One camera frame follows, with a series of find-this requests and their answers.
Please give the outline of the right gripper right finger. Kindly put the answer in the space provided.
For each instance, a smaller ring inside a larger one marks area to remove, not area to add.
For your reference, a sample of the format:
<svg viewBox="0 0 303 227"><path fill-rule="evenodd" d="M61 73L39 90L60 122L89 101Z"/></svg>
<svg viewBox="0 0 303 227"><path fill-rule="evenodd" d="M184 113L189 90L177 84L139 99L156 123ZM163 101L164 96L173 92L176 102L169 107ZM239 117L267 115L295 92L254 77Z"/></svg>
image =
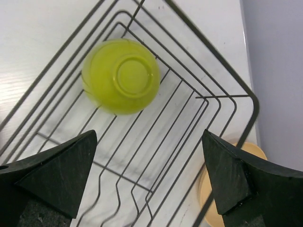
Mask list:
<svg viewBox="0 0 303 227"><path fill-rule="evenodd" d="M208 130L205 165L227 227L301 227L303 173L233 146Z"/></svg>

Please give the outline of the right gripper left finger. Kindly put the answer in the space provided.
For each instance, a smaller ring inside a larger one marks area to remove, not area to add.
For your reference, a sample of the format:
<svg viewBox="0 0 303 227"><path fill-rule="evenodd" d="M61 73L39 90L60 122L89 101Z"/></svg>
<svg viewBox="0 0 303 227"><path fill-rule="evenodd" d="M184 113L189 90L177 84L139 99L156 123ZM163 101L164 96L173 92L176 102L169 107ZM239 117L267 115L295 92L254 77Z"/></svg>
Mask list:
<svg viewBox="0 0 303 227"><path fill-rule="evenodd" d="M2 227L68 227L77 217L97 148L87 131L63 144L0 166Z"/></svg>

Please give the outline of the yellow plastic plate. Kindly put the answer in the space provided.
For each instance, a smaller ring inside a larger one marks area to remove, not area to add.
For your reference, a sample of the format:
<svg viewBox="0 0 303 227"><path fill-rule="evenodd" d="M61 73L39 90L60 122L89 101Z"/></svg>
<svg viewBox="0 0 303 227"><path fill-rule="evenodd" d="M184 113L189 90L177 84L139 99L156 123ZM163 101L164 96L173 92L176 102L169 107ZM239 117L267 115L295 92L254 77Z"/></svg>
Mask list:
<svg viewBox="0 0 303 227"><path fill-rule="evenodd" d="M263 150L253 143L245 142L241 149L250 154L258 156L261 159L267 160L267 157L263 152ZM211 191L212 191L212 187L210 183L210 178L208 175L208 171L205 168L202 171L202 176L198 188L198 198L201 207L203 207L204 204L206 203L206 200L208 199ZM214 200L212 201L205 215L205 220L211 227L224 227L223 218L221 215L218 214Z"/></svg>

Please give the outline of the lime green bowl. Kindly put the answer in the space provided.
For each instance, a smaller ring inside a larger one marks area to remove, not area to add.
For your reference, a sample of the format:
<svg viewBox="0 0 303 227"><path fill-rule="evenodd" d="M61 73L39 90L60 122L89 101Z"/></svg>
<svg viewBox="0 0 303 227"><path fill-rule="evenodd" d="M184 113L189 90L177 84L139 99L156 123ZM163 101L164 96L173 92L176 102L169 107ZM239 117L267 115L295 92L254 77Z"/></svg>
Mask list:
<svg viewBox="0 0 303 227"><path fill-rule="evenodd" d="M97 107L111 114L128 115L152 103L161 75L154 55L143 44L113 39L88 53L81 80L85 94Z"/></svg>

